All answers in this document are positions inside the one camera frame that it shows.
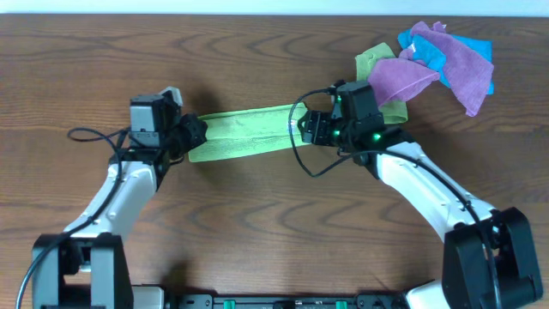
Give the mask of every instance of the green towel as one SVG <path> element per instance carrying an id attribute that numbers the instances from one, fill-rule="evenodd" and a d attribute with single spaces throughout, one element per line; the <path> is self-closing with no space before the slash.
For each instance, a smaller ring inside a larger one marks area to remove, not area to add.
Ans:
<path id="1" fill-rule="evenodd" d="M 391 48 L 385 44 L 379 44 L 355 57 L 357 64 L 357 81 L 365 81 L 370 76 L 371 70 L 381 58 L 394 58 L 395 54 Z M 387 102 L 379 111 L 383 113 L 385 124 L 401 124 L 408 120 L 408 111 L 406 102 L 393 100 Z"/>
<path id="2" fill-rule="evenodd" d="M 292 105 L 250 109 L 247 111 L 218 112 L 199 117 L 208 124 L 208 141 L 189 152 L 189 161 L 202 162 L 257 155 L 291 148 L 288 135 L 288 114 Z M 307 112 L 299 103 L 293 112 L 293 140 L 301 142 L 297 120 Z"/>

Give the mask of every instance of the wire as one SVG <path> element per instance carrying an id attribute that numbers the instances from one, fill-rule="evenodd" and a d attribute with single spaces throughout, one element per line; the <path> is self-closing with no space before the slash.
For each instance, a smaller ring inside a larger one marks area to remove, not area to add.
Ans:
<path id="1" fill-rule="evenodd" d="M 465 207 L 465 210 L 473 218 L 474 223 L 476 224 L 477 228 L 479 229 L 480 237 L 481 237 L 482 242 L 483 242 L 483 244 L 485 246 L 485 249 L 486 249 L 486 255 L 487 255 L 487 259 L 488 259 L 488 269 L 490 270 L 490 275 L 491 275 L 491 278 L 492 278 L 492 285 L 494 287 L 494 298 L 495 298 L 495 302 L 496 302 L 496 308 L 497 309 L 502 309 L 501 293 L 500 293 L 500 289 L 499 289 L 498 269 L 496 268 L 496 262 L 495 262 L 495 259 L 494 259 L 494 256 L 493 256 L 492 246 L 491 246 L 490 240 L 489 240 L 488 236 L 486 235 L 485 229 L 481 228 L 482 222 L 480 221 L 479 216 L 477 215 L 477 213 L 474 211 L 473 207 L 471 206 L 471 201 L 467 200 L 456 188 L 454 188 L 454 186 L 450 182 L 448 182 L 448 180 L 446 180 L 444 177 L 442 177 L 437 171 L 435 171 L 432 168 L 430 168 L 429 166 L 427 166 L 421 160 L 416 160 L 416 159 L 414 159 L 410 156 L 407 156 L 405 154 L 399 154 L 399 153 L 396 153 L 396 152 L 393 152 L 393 151 L 388 151 L 388 150 L 363 150 L 363 151 L 358 151 L 358 152 L 355 152 L 355 153 L 352 153 L 352 154 L 344 155 L 339 160 L 337 160 L 334 163 L 330 164 L 328 167 L 324 168 L 322 171 L 320 171 L 319 173 L 316 173 L 316 174 L 312 173 L 305 166 L 305 164 L 303 163 L 301 158 L 299 158 L 299 153 L 298 153 L 298 150 L 295 146 L 295 141 L 293 140 L 293 132 L 292 132 L 292 126 L 291 126 L 293 111 L 295 110 L 298 103 L 301 102 L 307 96 L 312 95 L 312 94 L 320 94 L 320 93 L 328 93 L 328 92 L 329 92 L 328 89 L 318 89 L 318 90 L 310 91 L 309 93 L 300 96 L 293 103 L 292 109 L 290 110 L 290 114 L 289 114 L 289 117 L 288 117 L 288 128 L 290 128 L 290 130 L 289 130 L 290 131 L 290 142 L 292 143 L 292 150 L 293 150 L 293 153 L 295 154 L 295 158 L 298 161 L 301 168 L 303 168 L 303 170 L 309 176 L 311 176 L 312 178 L 317 178 L 317 177 L 320 177 L 320 176 L 324 175 L 326 172 L 330 171 L 332 168 L 337 167 L 341 163 L 343 163 L 343 162 L 345 162 L 345 161 L 347 161 L 351 158 L 361 156 L 361 155 L 378 154 L 378 155 L 392 155 L 394 157 L 412 162 L 417 167 L 421 167 L 421 168 L 425 169 L 429 174 L 431 174 L 434 178 L 436 178 L 438 181 L 440 181 L 440 183 L 442 183 L 446 188 L 448 188 L 448 190 L 450 192 L 452 192 L 452 194 L 455 195 L 455 197 L 460 201 L 460 203 L 463 204 L 463 206 Z"/>
<path id="2" fill-rule="evenodd" d="M 89 132 L 93 133 L 99 137 L 95 138 L 76 138 L 73 137 L 72 134 L 77 131 L 83 131 L 83 132 Z M 33 260 L 31 265 L 28 267 L 27 273 L 23 277 L 23 281 L 21 283 L 21 286 L 19 287 L 19 293 L 17 294 L 17 299 L 15 302 L 15 309 L 21 309 L 22 301 L 23 301 L 23 295 L 25 294 L 25 289 L 27 288 L 27 284 L 30 281 L 31 276 L 33 275 L 34 271 L 39 267 L 40 263 L 44 260 L 46 255 L 53 250 L 54 248 L 61 245 L 64 241 L 70 238 L 70 236 L 78 231 L 81 231 L 83 228 L 89 226 L 92 224 L 105 210 L 105 208 L 108 206 L 108 204 L 111 202 L 112 198 L 114 197 L 115 193 L 117 192 L 118 188 L 120 187 L 120 184 L 122 184 L 122 158 L 121 158 L 121 151 L 120 146 L 124 142 L 125 136 L 126 136 L 127 129 L 118 130 L 116 132 L 112 132 L 111 134 L 104 135 L 103 133 L 89 128 L 74 128 L 67 132 L 67 137 L 73 141 L 77 142 L 95 142 L 100 140 L 105 140 L 109 146 L 111 146 L 112 151 L 114 152 L 114 156 L 117 159 L 117 165 L 118 165 L 118 173 L 114 180 L 114 185 L 111 188 L 111 191 L 107 194 L 105 200 L 103 203 L 97 208 L 97 210 L 94 212 L 93 215 L 90 215 L 86 221 L 84 221 L 81 225 L 69 230 L 66 233 L 60 234 L 49 246 L 47 246 L 42 252 Z M 111 137 L 120 135 L 118 138 L 118 145 L 115 145 L 111 141 Z"/>

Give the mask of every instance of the black cable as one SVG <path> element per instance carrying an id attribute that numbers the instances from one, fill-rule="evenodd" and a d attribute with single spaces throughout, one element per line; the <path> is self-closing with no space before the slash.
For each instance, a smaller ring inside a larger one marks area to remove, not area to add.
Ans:
<path id="1" fill-rule="evenodd" d="M 77 132 L 77 131 L 84 131 L 84 132 L 93 133 L 93 134 L 95 134 L 99 137 L 88 138 L 88 139 L 75 138 L 75 137 L 72 136 L 72 134 Z M 33 260 L 31 265 L 28 267 L 27 273 L 23 277 L 23 282 L 21 283 L 21 286 L 19 288 L 19 293 L 17 294 L 17 299 L 16 299 L 16 302 L 15 302 L 15 309 L 21 309 L 21 305 L 22 305 L 22 301 L 23 301 L 23 295 L 25 294 L 25 289 L 27 288 L 27 284 L 30 281 L 30 278 L 33 275 L 34 271 L 38 268 L 40 263 L 42 263 L 42 261 L 44 260 L 45 256 L 51 250 L 53 250 L 57 246 L 61 245 L 64 241 L 69 239 L 72 234 L 74 234 L 74 233 L 82 230 L 83 228 L 89 226 L 90 224 L 92 224 L 101 215 L 101 213 L 103 212 L 103 210 L 105 210 L 105 208 L 108 206 L 108 204 L 111 202 L 112 198 L 114 197 L 115 193 L 117 192 L 118 188 L 120 187 L 120 184 L 122 184 L 122 158 L 121 158 L 121 154 L 120 154 L 120 146 L 117 147 L 111 141 L 111 137 L 123 133 L 122 135 L 124 137 L 118 139 L 118 145 L 122 145 L 122 143 L 124 142 L 124 138 L 125 138 L 125 133 L 124 133 L 125 131 L 127 131 L 127 129 L 122 129 L 122 130 L 113 132 L 109 135 L 104 135 L 103 133 L 101 133 L 97 130 L 94 130 L 94 129 L 74 128 L 74 129 L 70 130 L 69 132 L 67 132 L 67 137 L 70 138 L 73 141 L 94 142 L 94 141 L 105 140 L 109 144 L 109 146 L 111 146 L 112 151 L 114 152 L 114 156 L 117 159 L 118 173 L 117 173 L 117 176 L 114 180 L 114 185 L 112 186 L 111 191 L 109 191 L 109 194 L 107 194 L 105 200 L 97 208 L 97 210 L 94 212 L 94 214 L 90 215 L 86 219 L 86 221 L 84 221 L 78 227 L 75 227 L 75 228 L 69 230 L 66 233 L 60 234 L 49 246 L 47 246 L 44 250 L 42 250 L 42 252 Z"/>
<path id="2" fill-rule="evenodd" d="M 492 278 L 492 285 L 494 287 L 494 298 L 495 298 L 495 301 L 496 301 L 496 308 L 497 309 L 502 309 L 501 294 L 500 294 L 500 290 L 499 290 L 498 269 L 496 268 L 496 261 L 495 261 L 494 256 L 493 256 L 492 246 L 491 246 L 490 240 L 489 240 L 488 236 L 486 235 L 485 229 L 481 227 L 482 223 L 480 222 L 480 218 L 477 215 L 477 213 L 474 211 L 473 207 L 471 206 L 471 201 L 467 200 L 456 188 L 454 188 L 454 186 L 450 182 L 448 182 L 445 178 L 443 178 L 437 171 L 435 171 L 432 168 L 430 168 L 429 166 L 427 166 L 421 160 L 416 160 L 416 159 L 414 159 L 410 156 L 407 156 L 405 154 L 399 154 L 399 153 L 396 153 L 396 152 L 393 152 L 393 151 L 388 151 L 388 150 L 363 150 L 363 151 L 358 151 L 358 152 L 355 152 L 355 153 L 352 153 L 352 154 L 344 155 L 339 160 L 337 160 L 334 163 L 330 164 L 328 167 L 324 168 L 322 171 L 320 171 L 319 173 L 316 173 L 316 174 L 313 174 L 305 166 L 305 164 L 303 163 L 301 158 L 299 158 L 298 150 L 295 146 L 295 141 L 293 140 L 293 132 L 292 132 L 292 126 L 291 126 L 293 111 L 295 110 L 298 103 L 301 102 L 307 96 L 312 95 L 312 94 L 320 94 L 320 93 L 328 93 L 328 92 L 329 92 L 328 89 L 318 89 L 318 90 L 313 90 L 313 91 L 311 91 L 307 94 L 304 94 L 304 95 L 300 96 L 293 103 L 292 109 L 290 110 L 290 115 L 288 116 L 288 128 L 290 128 L 290 130 L 289 130 L 290 131 L 290 142 L 292 143 L 292 150 L 293 150 L 293 153 L 295 154 L 295 158 L 298 161 L 301 168 L 303 168 L 303 170 L 307 174 L 309 174 L 309 176 L 311 176 L 312 178 L 317 178 L 317 177 L 320 177 L 320 176 L 324 175 L 326 172 L 328 172 L 332 168 L 337 167 L 341 163 L 343 163 L 343 162 L 345 162 L 345 161 L 347 161 L 351 158 L 354 158 L 356 156 L 367 155 L 367 154 L 378 154 L 378 155 L 392 155 L 394 157 L 403 159 L 405 161 L 412 162 L 417 167 L 421 167 L 421 168 L 425 169 L 429 174 L 431 174 L 434 178 L 436 178 L 438 181 L 440 181 L 446 188 L 448 188 L 448 190 L 450 192 L 452 192 L 452 194 L 455 195 L 455 197 L 460 201 L 460 203 L 463 204 L 463 207 L 465 207 L 465 210 L 473 218 L 474 223 L 476 224 L 477 228 L 479 229 L 480 237 L 482 238 L 482 243 L 484 244 L 485 249 L 486 249 L 486 255 L 487 255 L 487 258 L 488 258 L 488 268 L 490 270 L 490 275 L 491 275 L 491 278 Z"/>

